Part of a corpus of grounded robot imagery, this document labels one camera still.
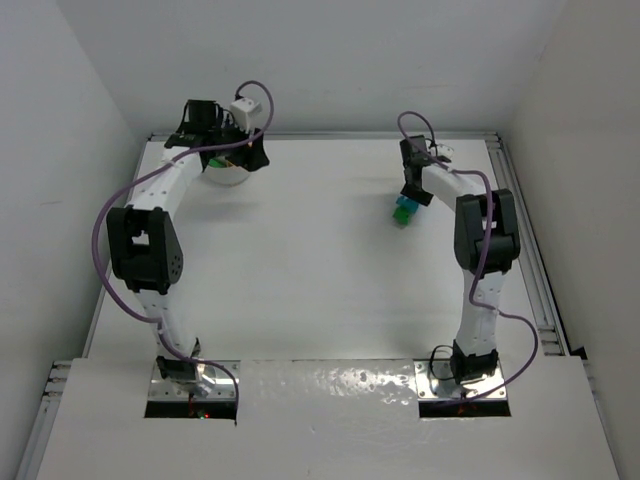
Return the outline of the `green lego brick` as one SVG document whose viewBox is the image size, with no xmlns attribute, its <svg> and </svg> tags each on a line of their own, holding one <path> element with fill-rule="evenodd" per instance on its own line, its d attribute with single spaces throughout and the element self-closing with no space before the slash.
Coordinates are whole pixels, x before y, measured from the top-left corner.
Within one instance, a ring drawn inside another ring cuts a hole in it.
<svg viewBox="0 0 640 480">
<path fill-rule="evenodd" d="M 400 227 L 406 227 L 411 223 L 413 212 L 403 206 L 398 206 L 392 215 L 394 222 Z"/>
</svg>

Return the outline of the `cyan lego brick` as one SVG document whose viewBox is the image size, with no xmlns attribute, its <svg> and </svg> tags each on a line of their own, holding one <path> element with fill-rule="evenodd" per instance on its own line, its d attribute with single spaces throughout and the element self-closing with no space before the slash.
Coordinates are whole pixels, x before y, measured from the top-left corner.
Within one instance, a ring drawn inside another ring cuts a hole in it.
<svg viewBox="0 0 640 480">
<path fill-rule="evenodd" d="M 410 212 L 411 214 L 414 214 L 420 207 L 420 204 L 418 202 L 404 196 L 398 197 L 396 200 L 396 204 L 399 208 L 402 208 Z"/>
</svg>

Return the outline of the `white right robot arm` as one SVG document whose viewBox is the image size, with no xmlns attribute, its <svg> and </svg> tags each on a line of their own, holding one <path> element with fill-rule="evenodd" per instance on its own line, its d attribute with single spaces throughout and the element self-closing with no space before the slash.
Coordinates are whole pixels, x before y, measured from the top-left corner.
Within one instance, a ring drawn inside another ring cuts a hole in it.
<svg viewBox="0 0 640 480">
<path fill-rule="evenodd" d="M 508 189 L 492 189 L 484 172 L 452 167 L 422 135 L 401 140 L 400 151 L 402 194 L 423 206 L 438 199 L 454 213 L 453 249 L 464 300 L 450 364 L 456 383 L 475 381 L 498 364 L 501 290 L 521 250 L 515 200 Z"/>
</svg>

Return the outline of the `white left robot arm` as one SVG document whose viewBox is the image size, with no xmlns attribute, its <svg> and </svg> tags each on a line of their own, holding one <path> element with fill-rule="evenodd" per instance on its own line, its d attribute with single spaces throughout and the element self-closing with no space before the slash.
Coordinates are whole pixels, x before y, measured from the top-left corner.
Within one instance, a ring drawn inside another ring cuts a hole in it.
<svg viewBox="0 0 640 480">
<path fill-rule="evenodd" d="M 114 275 L 140 302 L 158 344 L 162 378 L 195 383 L 199 341 L 172 310 L 170 289 L 185 260 L 173 219 L 190 185 L 204 172 L 268 166 L 262 132 L 255 121 L 262 106 L 237 96 L 228 108 L 189 100 L 177 130 L 164 144 L 159 174 L 149 178 L 124 207 L 113 207 L 106 227 Z"/>
</svg>

